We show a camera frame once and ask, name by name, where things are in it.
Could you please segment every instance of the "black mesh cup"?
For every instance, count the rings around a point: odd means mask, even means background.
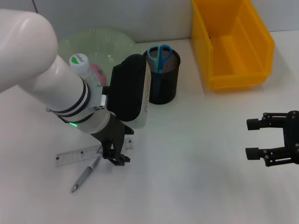
[[[158,47],[152,48],[150,56],[157,57]],[[147,51],[143,54],[149,64],[151,72],[149,101],[153,104],[167,104],[174,99],[177,92],[178,68],[181,58],[175,50],[172,56],[163,65],[162,73],[154,72],[154,62],[147,56]],[[163,49],[162,57],[166,58],[170,54],[168,49]]]

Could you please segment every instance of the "pen tip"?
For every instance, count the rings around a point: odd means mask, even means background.
[[[74,186],[73,190],[71,190],[72,193],[74,193],[78,188],[78,185],[76,184],[76,186]]]

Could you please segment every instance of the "yellow plastic storage bin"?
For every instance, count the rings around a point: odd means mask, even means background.
[[[274,41],[250,0],[192,0],[192,42],[206,85],[250,87],[271,74]]]

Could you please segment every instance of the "scissors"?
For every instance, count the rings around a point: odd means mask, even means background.
[[[157,56],[152,57],[150,52],[156,50],[157,48]],[[163,57],[163,50],[168,49],[169,55],[167,57]],[[159,45],[153,45],[148,49],[148,57],[154,62],[154,72],[155,73],[163,73],[164,63],[169,60],[172,56],[172,49],[169,45],[163,44],[161,47]]]

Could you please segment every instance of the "green led light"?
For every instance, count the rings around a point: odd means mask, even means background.
[[[73,124],[73,123],[71,123],[71,122],[70,122],[69,124],[70,124],[70,125],[74,125],[75,127],[78,127],[78,125],[76,125],[76,124]]]

